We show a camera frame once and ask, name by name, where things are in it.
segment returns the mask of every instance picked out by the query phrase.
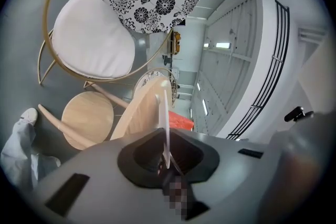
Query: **gold metal chair frame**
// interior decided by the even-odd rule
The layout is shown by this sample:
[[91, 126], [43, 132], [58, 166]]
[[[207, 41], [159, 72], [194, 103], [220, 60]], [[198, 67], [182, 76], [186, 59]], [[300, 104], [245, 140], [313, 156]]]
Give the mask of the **gold metal chair frame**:
[[[53, 30], [51, 30], [50, 32], [48, 32], [48, 24], [47, 24], [47, 18], [48, 18], [48, 8], [50, 5], [50, 0], [45, 0], [45, 4], [44, 4], [44, 9], [43, 9], [43, 19], [42, 19], [42, 31], [43, 31], [43, 36], [44, 36], [44, 42], [42, 43], [39, 55], [38, 55], [38, 61], [37, 61], [37, 77], [38, 77], [38, 83], [41, 85], [42, 82], [45, 80], [45, 78], [47, 77], [47, 75], [49, 74], [50, 70], [54, 67], [55, 64], [58, 64], [62, 69], [64, 69], [65, 72], [69, 73], [70, 75], [85, 80], [85, 81], [89, 81], [89, 82], [109, 82], [109, 83], [113, 83], [114, 81], [117, 80], [121, 80], [124, 78], [129, 78], [131, 75], [135, 74], [136, 72], [138, 72], [139, 70], [141, 70], [142, 68], [144, 68], [145, 66], [147, 66], [154, 58], [155, 56], [160, 52], [161, 48], [166, 44], [166, 42], [168, 41], [169, 37], [171, 36], [171, 33], [173, 31], [173, 29], [171, 29], [169, 31], [169, 33], [167, 34], [165, 40], [162, 42], [161, 46], [158, 48], [158, 50], [156, 51], [156, 53], [154, 53], [154, 55], [146, 62], [144, 63], [141, 67], [137, 68], [137, 70], [134, 70], [133, 72], [128, 73], [125, 76], [119, 77], [119, 78], [114, 78], [114, 79], [96, 79], [96, 78], [89, 78], [89, 77], [85, 77], [81, 74], [78, 74], [74, 71], [72, 71], [71, 69], [67, 68], [62, 61], [60, 60], [60, 58], [57, 56], [57, 54], [55, 53], [52, 44], [51, 44], [51, 40], [50, 38], [53, 35]], [[47, 47], [49, 48], [49, 51], [53, 57], [53, 62], [51, 63], [51, 65], [48, 67], [47, 71], [44, 73], [42, 79], [40, 76], [40, 62], [41, 62], [41, 56], [44, 50], [45, 45], [47, 45]]]

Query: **person's leg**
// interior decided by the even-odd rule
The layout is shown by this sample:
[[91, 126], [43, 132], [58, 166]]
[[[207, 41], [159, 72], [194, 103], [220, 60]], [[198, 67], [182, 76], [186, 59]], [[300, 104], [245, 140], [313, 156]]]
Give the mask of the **person's leg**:
[[31, 144], [35, 138], [34, 124], [37, 111], [28, 109], [18, 122], [1, 151], [1, 166], [8, 180], [20, 190], [33, 188], [31, 174]]

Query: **ceiling light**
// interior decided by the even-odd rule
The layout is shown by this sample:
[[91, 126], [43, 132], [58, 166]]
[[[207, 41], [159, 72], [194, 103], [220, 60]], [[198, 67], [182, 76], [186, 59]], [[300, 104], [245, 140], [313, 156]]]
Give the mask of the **ceiling light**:
[[223, 48], [223, 49], [229, 49], [231, 47], [231, 43], [217, 43], [216, 48]]
[[206, 116], [208, 116], [209, 112], [208, 112], [208, 109], [206, 108], [204, 99], [202, 100], [202, 103], [203, 103], [204, 113]]

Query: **black metal railing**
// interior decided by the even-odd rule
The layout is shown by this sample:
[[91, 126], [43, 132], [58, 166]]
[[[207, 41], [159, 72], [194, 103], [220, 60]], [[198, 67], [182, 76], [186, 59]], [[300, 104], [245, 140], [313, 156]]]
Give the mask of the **black metal railing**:
[[277, 0], [275, 2], [277, 9], [277, 36], [267, 77], [257, 98], [237, 127], [227, 136], [227, 139], [238, 139], [259, 116], [272, 96], [284, 67], [289, 41], [289, 8], [284, 7]]

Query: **light gray pants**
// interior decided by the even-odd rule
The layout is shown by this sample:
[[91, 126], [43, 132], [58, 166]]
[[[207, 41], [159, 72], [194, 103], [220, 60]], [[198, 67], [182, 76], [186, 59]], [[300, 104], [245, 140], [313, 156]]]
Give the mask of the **light gray pants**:
[[34, 154], [32, 124], [19, 120], [1, 151], [1, 167], [8, 180], [21, 191], [31, 191], [39, 180], [60, 166], [59, 159]]

